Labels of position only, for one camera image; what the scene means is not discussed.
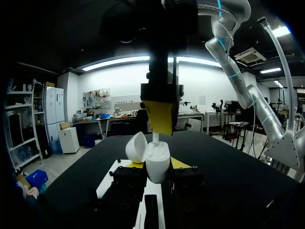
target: yellow sticker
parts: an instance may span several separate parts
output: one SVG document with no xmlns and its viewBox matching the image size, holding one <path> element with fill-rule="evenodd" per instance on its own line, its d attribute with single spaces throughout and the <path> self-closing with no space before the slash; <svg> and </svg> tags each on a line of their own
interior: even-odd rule
<svg viewBox="0 0 305 229">
<path fill-rule="evenodd" d="M 156 101 L 143 100 L 146 106 L 147 115 L 151 123 L 152 131 L 172 135 L 172 105 Z"/>
</svg>

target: blue box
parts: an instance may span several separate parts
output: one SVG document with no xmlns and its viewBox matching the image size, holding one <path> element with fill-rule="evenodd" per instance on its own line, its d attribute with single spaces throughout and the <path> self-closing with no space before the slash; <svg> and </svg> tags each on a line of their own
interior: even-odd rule
<svg viewBox="0 0 305 229">
<path fill-rule="evenodd" d="M 39 190 L 49 179 L 45 171 L 37 169 L 35 172 L 27 176 L 26 180 L 32 187 L 36 187 Z"/>
</svg>

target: computer monitor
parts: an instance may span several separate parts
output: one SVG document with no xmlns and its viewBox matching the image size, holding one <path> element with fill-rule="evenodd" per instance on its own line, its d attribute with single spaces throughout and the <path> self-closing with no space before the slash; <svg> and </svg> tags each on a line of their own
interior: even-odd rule
<svg viewBox="0 0 305 229">
<path fill-rule="evenodd" d="M 228 104 L 227 106 L 228 106 L 227 112 L 230 113 L 236 113 L 238 109 L 242 109 L 238 101 L 232 101 L 232 103 Z"/>
<path fill-rule="evenodd" d="M 249 107 L 248 109 L 240 109 L 240 116 L 241 116 L 241 122 L 247 122 L 253 125 L 253 120 L 254 120 L 253 106 Z M 255 115 L 255 124 L 262 125 L 257 115 Z"/>
</svg>

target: ceiling light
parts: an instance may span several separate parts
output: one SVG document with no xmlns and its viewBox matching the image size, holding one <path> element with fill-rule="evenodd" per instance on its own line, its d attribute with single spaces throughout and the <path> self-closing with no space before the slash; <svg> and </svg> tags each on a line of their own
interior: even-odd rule
<svg viewBox="0 0 305 229">
<path fill-rule="evenodd" d="M 199 59 L 199 58 L 194 58 L 194 57 L 178 56 L 177 61 L 184 61 L 184 62 L 190 62 L 190 63 L 201 63 L 201 64 L 211 65 L 211 66 L 216 66 L 216 67 L 221 68 L 221 65 L 218 62 L 208 61 L 205 59 Z"/>
<path fill-rule="evenodd" d="M 297 89 L 296 92 L 297 93 L 304 93 L 305 94 L 305 89 Z"/>
<path fill-rule="evenodd" d="M 112 60 L 112 61 L 105 61 L 105 62 L 97 63 L 97 64 L 90 65 L 90 66 L 82 68 L 82 69 L 84 71 L 89 71 L 92 69 L 101 68 L 101 67 L 105 67 L 108 65 L 118 64 L 118 63 L 126 63 L 126 62 L 134 62 L 134 61 L 148 61 L 148 60 L 149 60 L 149 56 L 127 57 L 127 58 L 121 58 L 121 59 L 116 59 L 116 60 Z"/>
<path fill-rule="evenodd" d="M 90 65 L 88 67 L 82 68 L 84 71 L 90 71 L 92 69 L 96 68 L 101 68 L 113 64 L 119 64 L 119 63 L 125 63 L 125 62 L 136 62 L 136 61 L 148 61 L 149 56 L 135 56 L 135 57 L 127 57 L 127 58 L 121 58 L 121 59 L 116 59 L 116 60 L 111 60 L 111 61 L 105 61 L 97 64 Z M 200 64 L 205 64 L 205 65 L 211 65 L 211 66 L 216 66 L 220 67 L 221 65 L 217 62 L 214 61 L 208 61 L 205 59 L 199 59 L 199 58 L 194 58 L 194 57 L 177 57 L 177 62 L 183 61 L 183 62 L 191 62 L 191 63 L 200 63 Z M 173 63 L 173 57 L 168 58 L 168 63 Z"/>
<path fill-rule="evenodd" d="M 280 36 L 284 36 L 286 34 L 290 34 L 290 31 L 286 26 L 280 27 L 280 28 L 275 29 L 275 30 L 272 30 L 272 32 L 276 37 L 280 37 Z"/>
<path fill-rule="evenodd" d="M 277 72 L 277 71 L 280 71 L 280 70 L 281 70 L 280 68 L 273 68 L 273 69 L 263 70 L 263 71 L 261 71 L 261 73 L 262 74 L 273 73 L 273 72 Z"/>
<path fill-rule="evenodd" d="M 277 80 L 274 80 L 274 82 L 275 82 L 276 85 L 278 85 L 280 88 L 283 88 L 283 85 L 282 85 L 280 82 L 278 82 Z"/>
</svg>

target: white cabinet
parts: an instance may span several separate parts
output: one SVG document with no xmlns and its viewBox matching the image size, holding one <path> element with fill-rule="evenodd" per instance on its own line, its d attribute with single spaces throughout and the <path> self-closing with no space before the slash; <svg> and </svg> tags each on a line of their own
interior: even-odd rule
<svg viewBox="0 0 305 229">
<path fill-rule="evenodd" d="M 75 127 L 58 131 L 61 147 L 64 154 L 76 153 L 80 148 Z"/>
</svg>

